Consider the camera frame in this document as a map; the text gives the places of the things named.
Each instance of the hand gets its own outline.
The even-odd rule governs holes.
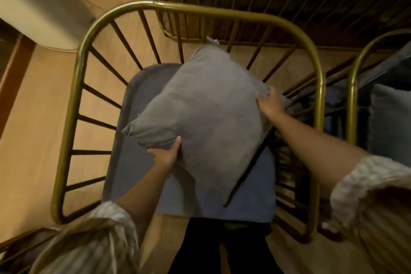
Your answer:
[[[277,91],[270,86],[270,96],[268,99],[263,98],[259,93],[256,94],[256,99],[260,110],[275,126],[277,120],[285,114],[283,102]]]
[[[154,154],[154,163],[163,170],[171,171],[177,160],[178,149],[181,145],[181,137],[178,136],[173,146],[169,149],[148,149],[148,153]]]

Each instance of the gray pillow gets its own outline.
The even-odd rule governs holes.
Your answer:
[[[182,137],[181,165],[225,200],[270,129],[255,93],[267,86],[215,45],[198,48],[122,131],[146,147]]]
[[[368,150],[411,167],[411,92],[376,84],[372,90]]]

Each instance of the person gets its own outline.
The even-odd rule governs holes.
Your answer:
[[[256,99],[260,110],[295,155],[330,192],[333,220],[343,235],[364,251],[377,272],[409,272],[411,169],[319,133],[292,118],[285,113],[272,87],[268,99],[261,95],[256,95]],[[169,150],[149,149],[155,157],[152,169],[116,202],[102,203],[88,219],[61,232],[38,257],[30,272],[138,273],[135,259],[139,245],[164,182],[177,160],[181,141],[181,137],[177,137]],[[205,223],[204,219],[190,220],[171,273],[220,271],[221,224],[217,220]],[[234,230],[224,228],[223,231],[232,273],[248,271],[252,264],[261,263],[259,272],[281,273],[266,244],[261,242],[261,238],[265,242],[264,230],[253,225],[235,229],[235,224],[231,225]],[[258,248],[255,252],[253,249],[241,251],[238,248],[244,246],[242,242]]]

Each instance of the black pants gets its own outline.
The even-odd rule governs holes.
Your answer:
[[[252,223],[227,230],[224,222],[191,218],[168,273],[221,273],[220,242],[226,247],[231,274],[283,273],[265,241],[270,232],[267,224]]]

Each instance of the wooden floor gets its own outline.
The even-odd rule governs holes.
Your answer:
[[[130,0],[85,0],[99,16]],[[160,31],[154,13],[146,13],[161,60],[179,62],[177,44]],[[137,14],[117,20],[138,59],[144,66],[155,63],[148,40],[142,33]],[[184,44],[187,59],[197,45]],[[113,30],[106,28],[95,47],[129,80],[138,69]],[[233,48],[232,55],[242,65],[248,63],[254,48]],[[251,72],[263,78],[278,61],[282,49],[263,48]],[[353,56],[351,52],[321,52],[321,62],[328,69]],[[0,140],[0,242],[40,226],[51,225],[50,201],[58,154],[63,134],[75,54],[51,51],[37,46],[28,66],[4,134]],[[280,91],[311,71],[303,50],[297,52],[274,74],[269,83]],[[85,81],[121,103],[125,86],[93,56],[89,58]],[[84,93],[80,113],[116,125],[119,110]],[[75,148],[111,149],[114,132],[88,123],[79,123]],[[104,175],[108,157],[79,156],[71,163],[69,183]],[[102,183],[67,194],[66,213],[97,200]],[[142,273],[167,273],[179,249],[188,220],[156,216],[141,252]],[[267,237],[278,264],[285,273],[370,273],[361,253],[350,243],[336,244],[317,235],[310,245],[301,245],[283,230],[273,226]],[[229,272],[226,260],[223,272]]]

